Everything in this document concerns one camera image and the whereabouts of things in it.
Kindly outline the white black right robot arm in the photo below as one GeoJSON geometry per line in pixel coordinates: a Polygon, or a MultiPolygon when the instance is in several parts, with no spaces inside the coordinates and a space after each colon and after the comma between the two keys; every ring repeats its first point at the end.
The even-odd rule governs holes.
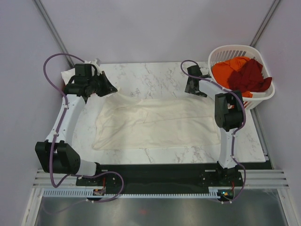
{"type": "Polygon", "coordinates": [[[240,91],[222,88],[213,79],[189,76],[185,92],[214,100],[214,119],[221,133],[221,151],[215,172],[210,172],[210,180],[227,185],[241,178],[236,142],[238,131],[246,122],[246,113],[240,91]]]}

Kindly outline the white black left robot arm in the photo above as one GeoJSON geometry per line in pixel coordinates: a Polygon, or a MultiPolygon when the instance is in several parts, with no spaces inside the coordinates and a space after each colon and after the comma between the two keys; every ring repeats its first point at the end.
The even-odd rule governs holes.
{"type": "Polygon", "coordinates": [[[103,181],[103,173],[97,164],[81,159],[72,147],[72,137],[79,116],[92,94],[104,97],[117,92],[104,71],[91,77],[72,76],[62,92],[62,105],[55,124],[45,141],[37,142],[36,155],[43,170],[53,174],[87,176],[93,185],[103,181]]]}

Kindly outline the cream white t shirt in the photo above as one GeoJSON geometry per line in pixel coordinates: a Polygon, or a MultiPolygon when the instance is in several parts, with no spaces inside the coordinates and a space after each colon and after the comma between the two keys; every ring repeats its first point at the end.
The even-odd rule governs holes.
{"type": "Polygon", "coordinates": [[[213,101],[189,95],[138,99],[115,93],[106,98],[95,125],[95,150],[218,145],[213,101]]]}

